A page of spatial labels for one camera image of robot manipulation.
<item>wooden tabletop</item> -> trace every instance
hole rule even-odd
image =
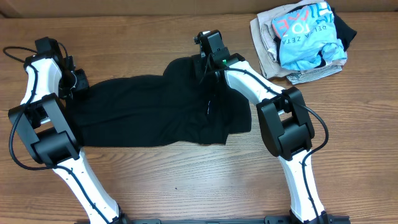
[[[327,123],[328,145],[313,156],[318,193],[328,213],[352,223],[398,222],[398,13],[341,13],[358,35],[342,72],[297,87]],[[192,37],[219,29],[231,53],[260,72],[249,22],[255,15],[1,19],[0,47],[62,42],[91,85],[136,75],[161,75],[175,58],[198,53]],[[13,51],[18,57],[29,54]],[[22,64],[0,54],[0,223],[61,224],[86,220],[84,209],[51,170],[28,171],[8,152],[8,109],[23,98]],[[274,83],[289,87],[285,79]],[[178,142],[152,148],[87,147],[107,192],[131,218],[163,220],[263,218],[287,215],[290,195],[277,158],[252,131],[225,146]],[[317,146],[324,138],[313,120]],[[36,166],[18,137],[18,158]]]

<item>wooden table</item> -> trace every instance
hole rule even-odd
[[[313,157],[320,198],[328,213],[352,223],[398,222],[398,13],[341,13],[358,35],[339,74],[298,85],[322,116],[330,142]],[[175,58],[198,53],[192,37],[219,29],[231,52],[259,72],[249,21],[240,16],[2,19],[0,46],[34,48],[49,36],[62,42],[90,84],[110,78],[161,75]],[[13,51],[18,57],[27,52]],[[8,109],[25,94],[22,64],[0,54],[0,223],[73,223],[87,216],[52,171],[19,168],[7,144]],[[274,83],[289,87],[284,79]],[[87,147],[89,162],[108,193],[131,218],[261,218],[286,215],[290,195],[279,161],[262,143],[252,106],[252,131],[226,146],[178,142],[154,148]],[[315,121],[313,145],[323,140]],[[19,138],[19,159],[36,165]]]

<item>stack of clothes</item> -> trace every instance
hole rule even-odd
[[[340,72],[356,35],[323,0],[262,12],[250,25],[262,74],[287,77],[292,84]]]

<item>black garment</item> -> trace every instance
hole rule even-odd
[[[199,85],[191,58],[174,60],[163,76],[107,80],[85,99],[67,101],[86,146],[146,147],[177,141],[225,144],[251,130],[248,100],[225,82]]]
[[[299,9],[302,9],[304,6],[298,6],[292,10],[290,10],[288,13],[297,11]],[[348,47],[349,47],[349,43],[351,43],[351,41],[354,39],[354,37],[356,36],[356,31],[353,30],[351,27],[349,27],[341,18],[340,16],[337,16],[336,12],[335,12],[335,8],[333,7],[331,9],[331,11],[333,12],[333,14],[335,15],[335,27],[336,27],[336,34],[337,34],[337,39],[341,40],[341,43],[343,43],[343,47],[344,47],[344,51],[347,51]],[[276,60],[278,61],[278,63],[280,64],[280,60],[279,60],[279,49],[280,49],[280,42],[281,40],[278,37],[274,38],[274,41],[276,43],[276,51],[277,51],[277,56],[276,56]],[[326,65],[326,62],[322,59],[322,62],[320,65],[318,65],[316,68],[322,68],[323,66]]]

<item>black and white robotic arm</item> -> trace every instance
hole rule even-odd
[[[263,223],[350,223],[348,217],[328,215],[318,198],[310,156],[315,132],[308,111],[300,106],[305,105],[301,92],[294,87],[285,90],[272,84],[256,73],[242,56],[230,55],[218,30],[201,32],[194,39],[201,50],[200,55],[193,56],[197,78],[213,75],[256,105],[264,144],[273,156],[279,158],[284,169],[292,202],[290,216],[266,217]],[[24,64],[29,76],[25,97],[20,106],[9,110],[13,127],[16,127],[29,154],[39,164],[44,163],[45,168],[53,169],[69,185],[86,210],[90,223],[151,224],[150,220],[130,221],[106,193],[88,164],[78,128],[59,100],[87,91],[84,71],[75,71],[72,56],[62,57],[56,40],[47,37],[37,40],[36,47],[37,54],[26,58]],[[286,112],[291,112],[292,117],[281,121],[279,115]],[[49,121],[53,128],[40,133],[34,131]],[[10,152],[18,164],[13,156],[12,137]],[[252,220],[241,221],[248,224]]]

